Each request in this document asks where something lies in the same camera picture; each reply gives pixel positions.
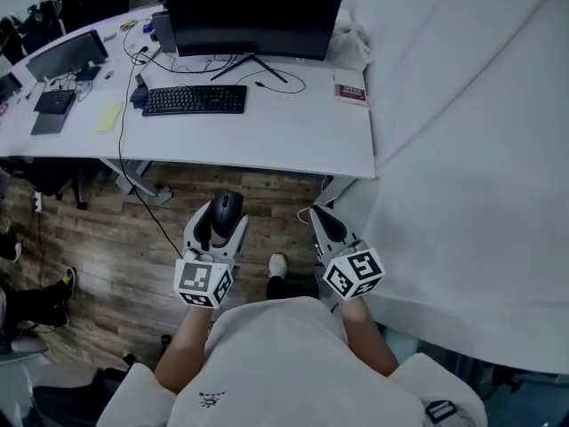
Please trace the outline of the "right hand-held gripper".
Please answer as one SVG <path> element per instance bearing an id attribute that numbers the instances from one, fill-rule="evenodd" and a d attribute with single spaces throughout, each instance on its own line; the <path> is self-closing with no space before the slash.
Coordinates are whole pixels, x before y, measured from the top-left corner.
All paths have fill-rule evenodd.
<path id="1" fill-rule="evenodd" d="M 344 301 L 370 293 L 386 275 L 376 249 L 361 238 L 345 241 L 346 226 L 328 207 L 311 206 L 309 219 L 324 284 Z"/>

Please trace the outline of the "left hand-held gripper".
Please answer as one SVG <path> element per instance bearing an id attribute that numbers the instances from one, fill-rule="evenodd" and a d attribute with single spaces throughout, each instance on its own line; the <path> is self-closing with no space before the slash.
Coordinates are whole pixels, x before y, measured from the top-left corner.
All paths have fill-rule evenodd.
<path id="1" fill-rule="evenodd" d="M 249 216 L 239 218 L 223 246 L 211 245 L 212 201 L 202 205 L 183 232 L 184 253 L 175 264 L 174 292 L 188 305 L 218 309 L 235 277 L 235 257 L 248 230 Z"/>

